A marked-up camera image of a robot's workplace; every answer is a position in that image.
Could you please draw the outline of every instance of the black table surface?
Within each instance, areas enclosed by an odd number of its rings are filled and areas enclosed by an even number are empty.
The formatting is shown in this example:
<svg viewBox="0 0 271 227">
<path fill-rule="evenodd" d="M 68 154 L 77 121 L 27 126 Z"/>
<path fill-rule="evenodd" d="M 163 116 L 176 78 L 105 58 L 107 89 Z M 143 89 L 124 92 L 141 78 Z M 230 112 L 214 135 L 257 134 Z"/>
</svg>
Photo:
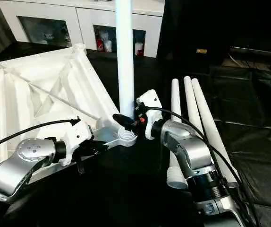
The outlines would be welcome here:
<svg viewBox="0 0 271 227">
<path fill-rule="evenodd" d="M 43 47 L 25 45 L 27 54 L 44 52 Z M 0 59 L 14 57 L 7 51 Z M 88 58 L 119 108 L 116 55 L 88 51 Z M 163 107 L 170 109 L 171 80 L 178 78 L 187 118 L 182 79 L 198 78 L 260 222 L 271 227 L 271 74 L 222 67 L 189 73 L 182 66 L 136 58 L 135 97 L 155 89 Z M 166 185 L 168 164 L 169 152 L 158 141 L 139 138 L 131 148 L 116 147 L 86 161 L 83 176 L 73 166 L 30 185 L 10 207 L 3 225 L 202 226 L 191 194 Z"/>
</svg>

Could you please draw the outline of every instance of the small yellow label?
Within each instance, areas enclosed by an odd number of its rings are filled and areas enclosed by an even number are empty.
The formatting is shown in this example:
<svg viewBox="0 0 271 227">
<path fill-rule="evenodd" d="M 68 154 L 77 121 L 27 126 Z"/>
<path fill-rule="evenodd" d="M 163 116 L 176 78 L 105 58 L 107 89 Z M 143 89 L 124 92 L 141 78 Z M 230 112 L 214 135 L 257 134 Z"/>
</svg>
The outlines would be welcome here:
<svg viewBox="0 0 271 227">
<path fill-rule="evenodd" d="M 206 49 L 196 49 L 196 52 L 197 53 L 207 53 L 208 50 L 206 50 Z"/>
</svg>

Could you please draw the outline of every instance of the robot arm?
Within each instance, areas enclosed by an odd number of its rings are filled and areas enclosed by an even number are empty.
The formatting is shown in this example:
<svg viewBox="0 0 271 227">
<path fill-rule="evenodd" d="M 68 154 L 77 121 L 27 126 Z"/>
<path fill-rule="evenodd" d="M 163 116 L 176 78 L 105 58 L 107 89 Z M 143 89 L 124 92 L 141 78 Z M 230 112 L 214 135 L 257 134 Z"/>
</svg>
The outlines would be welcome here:
<svg viewBox="0 0 271 227">
<path fill-rule="evenodd" d="M 11 157 L 0 163 L 0 201 L 8 204 L 15 201 L 38 169 L 58 162 L 68 166 L 74 151 L 91 137 L 89 126 L 79 121 L 60 141 L 55 138 L 29 138 L 21 141 Z"/>
<path fill-rule="evenodd" d="M 216 218 L 212 224 L 208 223 L 205 226 L 244 227 L 244 222 L 232 197 L 220 180 L 208 146 L 196 136 L 194 129 L 183 123 L 163 120 L 161 111 L 147 110 L 146 106 L 161 108 L 154 90 L 147 91 L 137 98 L 137 104 L 138 107 L 135 110 L 138 112 L 141 123 L 131 122 L 123 125 L 125 129 L 137 133 L 139 129 L 136 127 L 142 125 L 147 139 L 159 139 L 162 145 L 175 154 L 200 214 L 204 217 L 214 217 L 230 212 L 234 216 L 228 221 Z"/>
</svg>

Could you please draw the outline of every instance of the white plastic pipe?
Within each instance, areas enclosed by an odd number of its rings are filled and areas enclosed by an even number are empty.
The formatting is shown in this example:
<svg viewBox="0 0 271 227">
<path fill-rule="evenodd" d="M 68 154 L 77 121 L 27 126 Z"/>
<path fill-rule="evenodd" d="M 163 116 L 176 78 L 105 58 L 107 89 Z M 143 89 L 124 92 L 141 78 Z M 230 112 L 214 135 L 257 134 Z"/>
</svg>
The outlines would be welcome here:
<svg viewBox="0 0 271 227">
<path fill-rule="evenodd" d="M 197 103 L 197 106 L 202 118 L 203 126 L 205 129 L 208 141 L 227 159 L 229 164 L 232 166 L 229 156 L 227 154 L 227 151 L 225 149 L 225 146 L 221 140 L 219 131 L 217 130 L 214 119 L 211 115 L 206 99 L 203 95 L 201 86 L 197 79 L 192 79 L 191 82 L 192 82 L 192 86 L 193 86 L 193 90 L 195 94 L 196 103 Z M 216 156 L 216 160 L 219 164 L 219 167 L 223 176 L 226 177 L 227 181 L 230 183 L 231 186 L 235 185 L 236 179 L 234 178 L 232 173 L 229 171 L 228 167 L 225 165 L 225 163 L 221 160 L 221 158 L 218 155 L 215 154 L 215 156 Z"/>
<path fill-rule="evenodd" d="M 171 83 L 171 111 L 181 115 L 181 104 L 177 79 L 173 79 Z M 173 121 L 182 122 L 181 119 L 173 115 L 171 116 L 171 119 Z M 178 164 L 178 160 L 172 151 L 170 152 L 169 168 L 167 170 L 167 185 L 175 189 L 187 188 L 187 183 Z"/>
<path fill-rule="evenodd" d="M 201 133 L 203 133 L 201 117 L 197 109 L 196 100 L 195 100 L 194 91 L 192 88 L 190 77 L 184 77 L 184 85 L 185 85 L 185 94 L 186 94 L 189 121 L 192 124 L 194 124 L 201 131 Z"/>
<path fill-rule="evenodd" d="M 115 0 L 120 113 L 134 118 L 134 59 L 131 0 Z"/>
</svg>

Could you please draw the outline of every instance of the black cable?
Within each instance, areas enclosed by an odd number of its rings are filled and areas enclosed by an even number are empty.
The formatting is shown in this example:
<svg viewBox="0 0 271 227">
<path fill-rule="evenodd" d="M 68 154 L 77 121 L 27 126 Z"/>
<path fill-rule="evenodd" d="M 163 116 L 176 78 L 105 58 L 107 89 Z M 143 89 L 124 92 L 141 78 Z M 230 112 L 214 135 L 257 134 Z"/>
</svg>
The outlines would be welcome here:
<svg viewBox="0 0 271 227">
<path fill-rule="evenodd" d="M 201 139 L 202 141 L 208 146 L 210 147 L 210 152 L 215 152 L 221 159 L 222 161 L 225 163 L 225 165 L 228 167 L 228 169 L 230 170 L 230 172 L 232 173 L 232 175 L 234 176 L 234 178 L 236 179 L 239 187 L 241 188 L 242 192 L 244 193 L 248 203 L 249 203 L 249 208 L 250 210 L 252 211 L 252 214 L 254 216 L 254 219 L 256 221 L 256 226 L 257 227 L 261 227 L 259 221 L 258 221 L 258 217 L 257 217 L 257 214 L 256 214 L 256 210 L 255 210 L 255 207 L 253 205 L 253 202 L 246 190 L 246 188 L 244 187 L 243 183 L 241 182 L 241 180 L 239 179 L 238 175 L 236 174 L 236 172 L 234 171 L 234 169 L 232 168 L 232 166 L 230 165 L 230 163 L 226 160 L 226 158 L 215 148 L 213 147 L 207 140 L 207 138 L 205 137 L 205 135 L 195 126 L 193 125 L 189 120 L 183 118 L 182 116 L 180 116 L 179 114 L 173 112 L 173 111 L 170 111 L 170 110 L 166 110 L 166 109 L 163 109 L 163 108 L 159 108 L 159 107 L 149 107 L 149 106 L 146 106 L 145 107 L 146 110 L 158 110 L 158 111 L 162 111 L 162 112 L 165 112 L 165 113 L 169 113 L 179 119 L 181 119 L 182 121 L 184 121 L 187 125 L 189 125 L 190 127 L 192 127 L 196 132 L 197 134 L 199 134 L 201 136 Z"/>
<path fill-rule="evenodd" d="M 245 218 L 245 220 L 247 220 L 250 223 L 250 226 L 255 227 L 256 225 L 252 221 L 252 218 L 249 216 L 246 207 L 243 206 L 243 202 L 232 192 L 232 190 L 228 187 L 228 184 L 225 184 L 225 187 L 228 193 L 231 195 L 232 199 L 239 206 L 238 208 L 241 211 L 243 218 Z"/>
<path fill-rule="evenodd" d="M 246 63 L 247 63 L 247 65 L 248 65 L 249 69 L 250 69 L 251 67 L 250 67 L 250 64 L 249 64 L 249 62 L 248 62 L 247 60 L 246 60 Z"/>
<path fill-rule="evenodd" d="M 80 119 L 70 119 L 70 120 L 59 120 L 59 121 L 53 121 L 53 122 L 46 122 L 46 123 L 43 123 L 43 124 L 38 124 L 38 125 L 35 125 L 33 127 L 30 127 L 30 128 L 27 128 L 27 129 L 24 129 L 22 131 L 19 131 L 19 132 L 16 132 L 6 138 L 3 138 L 0 140 L 0 144 L 1 143 L 4 143 L 5 141 L 8 141 L 16 136 L 19 136 L 23 133 L 26 133 L 28 131 L 31 131 L 31 130 L 34 130 L 34 129 L 38 129 L 38 128 L 41 128 L 41 127 L 44 127 L 44 126 L 47 126 L 47 125 L 51 125 L 51 124 L 59 124 L 59 123 L 71 123 L 72 125 L 76 124 L 77 122 L 79 122 Z"/>
</svg>

